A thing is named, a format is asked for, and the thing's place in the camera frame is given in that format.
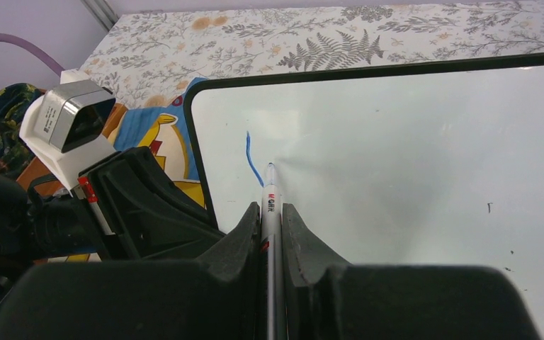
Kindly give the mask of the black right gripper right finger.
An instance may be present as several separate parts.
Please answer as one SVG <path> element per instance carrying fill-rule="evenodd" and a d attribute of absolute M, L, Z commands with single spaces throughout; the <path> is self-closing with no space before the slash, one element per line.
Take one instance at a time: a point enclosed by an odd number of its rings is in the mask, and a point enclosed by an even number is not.
<path fill-rule="evenodd" d="M 355 265 L 283 206 L 291 339 L 538 339 L 514 285 L 485 266 Z"/>

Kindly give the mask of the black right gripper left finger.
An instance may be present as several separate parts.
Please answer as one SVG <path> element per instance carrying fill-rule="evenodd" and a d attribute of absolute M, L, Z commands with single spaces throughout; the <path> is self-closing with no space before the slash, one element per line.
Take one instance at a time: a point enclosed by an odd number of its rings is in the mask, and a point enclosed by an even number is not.
<path fill-rule="evenodd" d="M 0 339 L 252 339 L 259 213 L 196 259 L 35 266 L 0 307 Z"/>

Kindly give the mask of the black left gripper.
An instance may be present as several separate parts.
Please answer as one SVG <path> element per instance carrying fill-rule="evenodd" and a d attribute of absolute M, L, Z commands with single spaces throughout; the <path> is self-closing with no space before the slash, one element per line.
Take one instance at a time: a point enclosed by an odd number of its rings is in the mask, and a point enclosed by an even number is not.
<path fill-rule="evenodd" d="M 103 214 L 91 178 L 107 163 L 108 217 L 118 234 Z M 146 147 L 91 165 L 77 183 L 74 211 L 101 260 L 194 259 L 224 237 Z"/>

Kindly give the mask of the blue capped whiteboard marker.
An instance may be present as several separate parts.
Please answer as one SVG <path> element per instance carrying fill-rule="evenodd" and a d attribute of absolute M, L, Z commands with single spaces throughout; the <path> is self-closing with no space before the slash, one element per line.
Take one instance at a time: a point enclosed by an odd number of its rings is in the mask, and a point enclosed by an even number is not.
<path fill-rule="evenodd" d="M 263 269 L 263 337 L 287 339 L 283 279 L 282 195 L 278 171 L 273 163 L 266 168 L 261 199 L 261 255 Z"/>

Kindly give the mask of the black framed whiteboard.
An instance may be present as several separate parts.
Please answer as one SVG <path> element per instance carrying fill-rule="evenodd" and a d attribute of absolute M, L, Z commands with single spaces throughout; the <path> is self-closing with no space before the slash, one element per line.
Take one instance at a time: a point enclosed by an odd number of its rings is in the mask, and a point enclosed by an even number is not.
<path fill-rule="evenodd" d="M 544 338 L 544 53 L 203 81 L 185 110 L 222 231 L 274 164 L 346 260 L 495 268 Z"/>

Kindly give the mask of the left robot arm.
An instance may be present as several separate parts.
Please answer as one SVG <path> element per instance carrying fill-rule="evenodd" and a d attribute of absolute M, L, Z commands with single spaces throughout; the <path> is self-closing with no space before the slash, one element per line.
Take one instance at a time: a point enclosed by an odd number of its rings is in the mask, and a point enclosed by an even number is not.
<path fill-rule="evenodd" d="M 113 234 L 88 203 L 31 198 L 0 176 L 0 255 L 16 267 L 92 248 L 103 263 L 38 269 L 28 295 L 1 302 L 0 339 L 209 339 L 232 331 L 224 284 L 198 256 L 222 239 L 205 209 L 164 173 L 150 150 L 116 152 L 89 168 Z"/>

